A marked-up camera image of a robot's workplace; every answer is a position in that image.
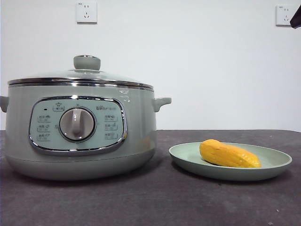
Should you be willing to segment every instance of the outlet plate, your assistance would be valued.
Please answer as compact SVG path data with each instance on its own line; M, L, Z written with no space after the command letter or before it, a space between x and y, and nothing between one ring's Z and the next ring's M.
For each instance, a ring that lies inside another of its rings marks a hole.
M296 5L277 5L276 6L276 25L291 26L290 21L297 11Z
M97 2L79 1L76 5L77 23L97 23Z

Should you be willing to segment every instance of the lid rim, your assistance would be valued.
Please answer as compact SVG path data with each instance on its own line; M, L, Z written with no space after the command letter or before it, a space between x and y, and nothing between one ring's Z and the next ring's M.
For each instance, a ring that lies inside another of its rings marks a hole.
M116 85L137 86L137 87L153 89L153 86L151 85L139 83L139 82L132 82L132 81L118 81L118 80L110 80L110 79L56 78L56 77L14 79L8 81L8 85L26 84L26 83L45 83L45 82L116 84Z

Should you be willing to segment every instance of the plate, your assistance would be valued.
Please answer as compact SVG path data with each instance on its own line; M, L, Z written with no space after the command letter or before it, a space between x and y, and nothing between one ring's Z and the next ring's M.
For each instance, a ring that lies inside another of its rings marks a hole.
M181 168L208 178L232 181L256 181L273 178L284 172L292 162L291 156L281 151L255 145L225 143L246 149L258 156L260 168L218 166L206 162L199 152L200 142L173 146L169 153Z

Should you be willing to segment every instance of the brand logo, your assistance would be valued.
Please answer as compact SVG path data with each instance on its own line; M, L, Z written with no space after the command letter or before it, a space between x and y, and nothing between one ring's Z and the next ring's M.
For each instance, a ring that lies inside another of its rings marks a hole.
M116 110L116 107L96 106L96 110Z

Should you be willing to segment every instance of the electric hot pot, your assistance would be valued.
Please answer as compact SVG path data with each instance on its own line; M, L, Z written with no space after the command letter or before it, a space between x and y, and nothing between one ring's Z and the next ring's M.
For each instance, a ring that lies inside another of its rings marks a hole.
M99 71L76 56L74 70L8 82L5 155L17 172L81 180L131 171L155 152L156 118L171 98L153 87Z

